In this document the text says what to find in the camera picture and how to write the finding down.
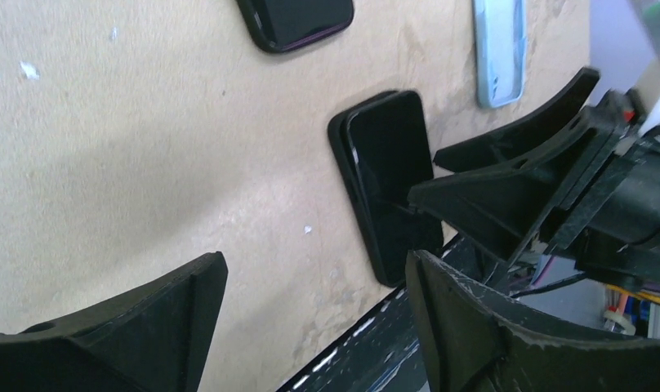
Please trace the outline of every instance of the tabletop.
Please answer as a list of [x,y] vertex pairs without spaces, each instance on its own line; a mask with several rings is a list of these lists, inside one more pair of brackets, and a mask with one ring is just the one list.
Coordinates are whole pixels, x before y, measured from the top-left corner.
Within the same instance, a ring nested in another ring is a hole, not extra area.
[[234,0],[0,0],[0,332],[222,251],[200,389],[275,390],[389,291],[330,118],[414,89],[436,150],[529,113],[589,59],[588,0],[529,1],[524,95],[478,109],[471,2],[355,10],[337,36],[271,56]]

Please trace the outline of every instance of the beige table surface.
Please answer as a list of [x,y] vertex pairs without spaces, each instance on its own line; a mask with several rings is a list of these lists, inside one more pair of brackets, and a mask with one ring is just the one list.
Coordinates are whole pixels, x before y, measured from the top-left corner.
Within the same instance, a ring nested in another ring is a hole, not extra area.
[[201,390],[275,390],[389,292],[328,120],[417,89],[436,150],[528,113],[587,63],[588,0],[530,0],[524,96],[477,109],[470,3],[355,0],[344,33],[268,56],[234,0],[0,0],[0,332],[220,250]]

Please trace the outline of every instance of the phone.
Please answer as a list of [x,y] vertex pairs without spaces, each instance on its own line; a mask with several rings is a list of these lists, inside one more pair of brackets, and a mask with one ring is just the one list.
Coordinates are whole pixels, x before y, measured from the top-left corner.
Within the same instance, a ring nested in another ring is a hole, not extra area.
[[407,201],[414,185],[434,178],[421,98],[383,92],[333,118],[328,138],[373,272],[396,287],[410,250],[437,252],[444,243],[440,220]]
[[253,42],[269,53],[293,51],[346,29],[352,0],[237,0]]

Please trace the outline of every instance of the black phone case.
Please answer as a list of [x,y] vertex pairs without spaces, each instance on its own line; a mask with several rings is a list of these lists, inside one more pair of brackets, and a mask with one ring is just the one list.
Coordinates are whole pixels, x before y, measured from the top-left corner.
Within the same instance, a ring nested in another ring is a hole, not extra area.
[[325,38],[331,37],[332,35],[340,33],[342,30],[348,28],[351,25],[352,21],[354,20],[354,3],[352,2],[352,13],[350,19],[345,24],[338,26],[337,29],[329,29],[327,30],[328,31],[327,34],[320,34],[314,39],[309,39],[299,45],[293,45],[290,47],[280,47],[265,36],[265,33],[262,31],[258,21],[256,20],[256,11],[255,11],[255,7],[251,3],[251,0],[236,0],[236,2],[239,5],[239,10],[243,15],[243,21],[246,23],[248,33],[251,34],[251,38],[253,39],[253,42],[262,51],[272,54],[288,53],[290,51],[295,51],[303,47],[307,47],[320,40],[323,40]]
[[[367,197],[363,194],[359,179],[360,174],[357,172],[354,164],[354,157],[350,147],[348,126],[349,120],[357,114],[360,114],[362,111],[371,109],[376,105],[381,105],[389,100],[400,99],[406,95],[417,95],[417,93],[415,91],[384,91],[373,98],[338,114],[332,118],[328,124],[328,139],[330,140],[332,152],[335,156],[337,166],[340,169],[343,182],[350,197],[356,215],[357,224],[359,225],[359,230],[361,231],[368,252],[368,257],[372,264],[373,273],[379,283],[388,287],[398,287],[404,281],[404,263],[407,255],[404,255],[403,260],[400,259],[398,261],[390,262],[384,260],[381,256],[380,244],[374,233],[371,214],[368,210]],[[441,246],[443,242],[443,233],[439,231],[437,234],[432,233],[431,235],[440,237],[439,246]],[[398,270],[399,273],[389,272],[396,270]]]

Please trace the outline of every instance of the black smartphone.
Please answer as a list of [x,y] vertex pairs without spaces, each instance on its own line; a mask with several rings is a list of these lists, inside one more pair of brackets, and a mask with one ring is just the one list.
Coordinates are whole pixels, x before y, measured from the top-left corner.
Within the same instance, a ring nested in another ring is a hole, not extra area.
[[332,119],[332,151],[377,280],[404,281],[407,253],[438,251],[440,221],[409,206],[409,190],[434,178],[421,98],[386,91]]
[[293,51],[346,29],[352,0],[237,0],[253,42],[269,53]]

